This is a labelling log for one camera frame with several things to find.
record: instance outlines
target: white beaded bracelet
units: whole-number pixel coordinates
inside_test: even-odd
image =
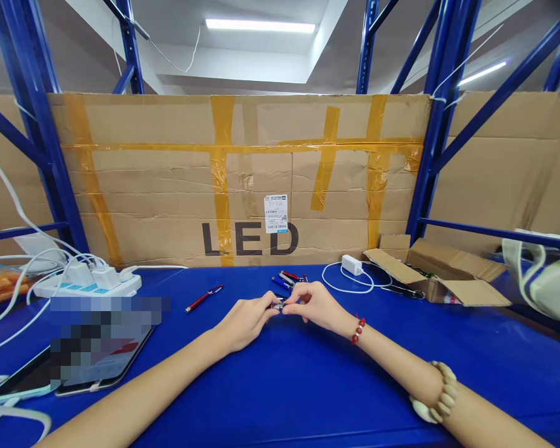
[[[456,375],[454,375],[450,367],[446,364],[438,361],[432,361],[431,365],[442,373],[442,379],[444,381],[444,387],[442,388],[440,401],[437,406],[435,408],[428,408],[412,395],[409,395],[409,399],[413,404],[413,409],[419,417],[428,423],[437,424],[441,423],[444,420],[444,417],[450,416],[451,409],[454,407],[454,402],[459,395],[456,389],[458,382],[456,381]]]

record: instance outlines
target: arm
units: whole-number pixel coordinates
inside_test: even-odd
[[[238,301],[226,317],[160,364],[114,390],[38,443],[41,447],[127,447],[212,364],[242,350],[272,316],[272,292]]]
[[[358,319],[332,297],[323,284],[297,283],[285,302],[284,314],[298,314],[305,322],[351,339]],[[442,375],[383,334],[366,325],[357,345],[367,352],[406,391],[428,407],[434,407],[442,392]],[[530,429],[483,399],[464,385],[458,385],[458,398],[452,415],[443,425],[466,448],[495,446],[551,447]]]

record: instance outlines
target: power strip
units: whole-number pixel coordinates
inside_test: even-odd
[[[41,282],[37,287],[33,288],[33,292],[38,297],[55,297],[54,292],[60,283],[62,274],[54,276],[46,281]],[[114,289],[99,289],[95,283],[88,286],[73,285],[63,282],[56,297],[132,297],[137,294],[141,287],[141,276],[133,274],[133,276],[123,281]]]

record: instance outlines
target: white bag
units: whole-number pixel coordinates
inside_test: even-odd
[[[560,238],[559,235],[545,236]],[[523,246],[531,251],[534,260],[533,265],[524,274],[521,268]],[[560,260],[550,264],[536,276],[546,261],[546,250],[543,246],[504,239],[502,240],[502,251],[504,261],[508,265],[510,274],[519,285],[523,299],[540,313],[560,320]]]

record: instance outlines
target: phone screen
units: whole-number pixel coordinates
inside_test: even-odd
[[[0,386],[0,396],[37,390],[50,385],[50,347]]]
[[[148,334],[149,332],[123,345],[117,351],[96,362],[91,367],[84,368],[79,375],[64,383],[64,386],[76,386],[119,377],[123,374],[124,369],[129,365]]]

